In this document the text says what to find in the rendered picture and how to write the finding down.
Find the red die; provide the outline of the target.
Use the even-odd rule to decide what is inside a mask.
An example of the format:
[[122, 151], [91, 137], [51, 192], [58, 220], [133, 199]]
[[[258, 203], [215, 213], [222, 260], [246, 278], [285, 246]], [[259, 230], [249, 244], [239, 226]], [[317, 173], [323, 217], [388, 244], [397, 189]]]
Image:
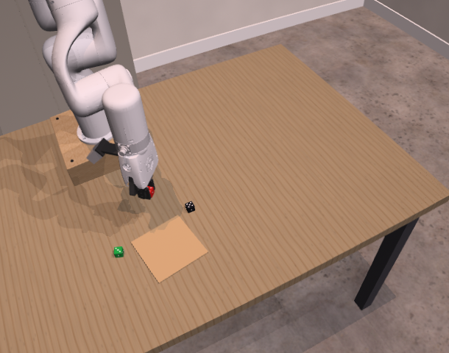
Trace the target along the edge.
[[153, 187], [150, 187], [150, 186], [147, 186], [148, 188], [149, 188], [149, 192], [150, 192], [150, 195], [151, 195], [151, 198], [153, 197], [153, 194], [154, 194], [154, 188]]

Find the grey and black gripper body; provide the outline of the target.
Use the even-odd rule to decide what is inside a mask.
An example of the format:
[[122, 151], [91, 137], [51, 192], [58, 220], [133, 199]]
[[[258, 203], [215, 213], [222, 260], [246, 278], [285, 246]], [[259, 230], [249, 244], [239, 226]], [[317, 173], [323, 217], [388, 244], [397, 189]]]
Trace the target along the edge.
[[118, 155], [125, 185], [129, 186], [129, 177], [132, 177], [134, 184], [139, 189], [146, 188], [158, 164], [158, 154], [151, 135], [149, 145], [144, 150], [134, 154], [125, 154], [123, 157], [119, 153]]

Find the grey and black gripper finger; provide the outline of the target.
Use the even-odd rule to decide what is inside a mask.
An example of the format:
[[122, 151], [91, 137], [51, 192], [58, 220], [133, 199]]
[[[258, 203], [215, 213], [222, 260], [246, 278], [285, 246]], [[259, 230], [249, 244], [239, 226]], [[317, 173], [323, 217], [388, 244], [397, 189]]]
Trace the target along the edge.
[[149, 184], [147, 186], [153, 187], [155, 190], [155, 184], [152, 178], [150, 179]]
[[[131, 196], [135, 196], [138, 193], [138, 197], [141, 199], [151, 199], [149, 188], [139, 189], [133, 182], [133, 178], [129, 176], [129, 191]], [[141, 192], [140, 192], [141, 191]]]

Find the green die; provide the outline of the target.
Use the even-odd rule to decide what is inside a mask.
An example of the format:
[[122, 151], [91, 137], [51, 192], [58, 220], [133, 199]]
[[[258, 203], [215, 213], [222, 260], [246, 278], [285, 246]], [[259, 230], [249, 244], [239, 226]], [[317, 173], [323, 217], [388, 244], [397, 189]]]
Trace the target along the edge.
[[124, 250], [122, 246], [114, 247], [114, 255], [115, 257], [123, 257]]

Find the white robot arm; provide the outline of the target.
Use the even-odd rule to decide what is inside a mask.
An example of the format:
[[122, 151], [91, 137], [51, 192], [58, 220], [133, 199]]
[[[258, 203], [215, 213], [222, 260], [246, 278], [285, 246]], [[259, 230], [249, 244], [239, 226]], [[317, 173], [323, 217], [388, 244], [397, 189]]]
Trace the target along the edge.
[[103, 1], [28, 1], [41, 29], [57, 31], [44, 42], [43, 58], [80, 126], [78, 138], [95, 145], [86, 158], [95, 164], [105, 154], [118, 156], [116, 149], [122, 157], [144, 150], [149, 130], [130, 72], [122, 65], [90, 69], [117, 54]]

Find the black die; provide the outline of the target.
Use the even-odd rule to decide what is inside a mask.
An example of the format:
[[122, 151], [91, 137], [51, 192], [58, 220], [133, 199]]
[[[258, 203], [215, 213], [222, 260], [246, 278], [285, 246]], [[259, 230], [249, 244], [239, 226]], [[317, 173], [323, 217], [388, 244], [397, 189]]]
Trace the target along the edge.
[[187, 209], [188, 213], [195, 211], [193, 202], [185, 203], [185, 208]]

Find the tan flat mat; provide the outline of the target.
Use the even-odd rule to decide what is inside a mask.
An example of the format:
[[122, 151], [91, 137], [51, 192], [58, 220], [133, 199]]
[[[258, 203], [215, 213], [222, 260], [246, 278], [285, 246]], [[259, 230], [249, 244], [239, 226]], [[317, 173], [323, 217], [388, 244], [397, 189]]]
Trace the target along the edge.
[[179, 215], [131, 244], [159, 284], [208, 253]]

